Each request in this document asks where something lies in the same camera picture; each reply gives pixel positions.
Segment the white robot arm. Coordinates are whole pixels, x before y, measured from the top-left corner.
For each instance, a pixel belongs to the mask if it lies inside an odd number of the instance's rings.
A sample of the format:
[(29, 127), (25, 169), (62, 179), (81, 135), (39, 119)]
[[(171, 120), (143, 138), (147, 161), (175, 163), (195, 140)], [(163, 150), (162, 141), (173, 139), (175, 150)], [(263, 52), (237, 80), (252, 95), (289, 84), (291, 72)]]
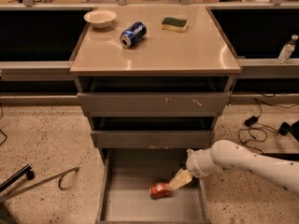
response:
[(168, 188), (179, 189), (194, 177), (234, 169), (249, 171), (294, 194), (299, 193), (299, 163), (255, 154), (232, 141), (220, 140), (208, 149), (187, 150), (186, 169), (180, 169)]

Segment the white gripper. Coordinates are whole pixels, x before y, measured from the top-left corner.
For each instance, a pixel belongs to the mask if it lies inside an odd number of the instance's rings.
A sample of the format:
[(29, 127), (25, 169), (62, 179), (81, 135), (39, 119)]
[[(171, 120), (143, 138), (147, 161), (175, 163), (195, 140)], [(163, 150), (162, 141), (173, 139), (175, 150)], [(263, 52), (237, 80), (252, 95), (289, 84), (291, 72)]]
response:
[(192, 181), (192, 176), (203, 178), (219, 171), (219, 165), (214, 162), (211, 149), (187, 150), (187, 170), (180, 169), (170, 180), (168, 187), (177, 190)]

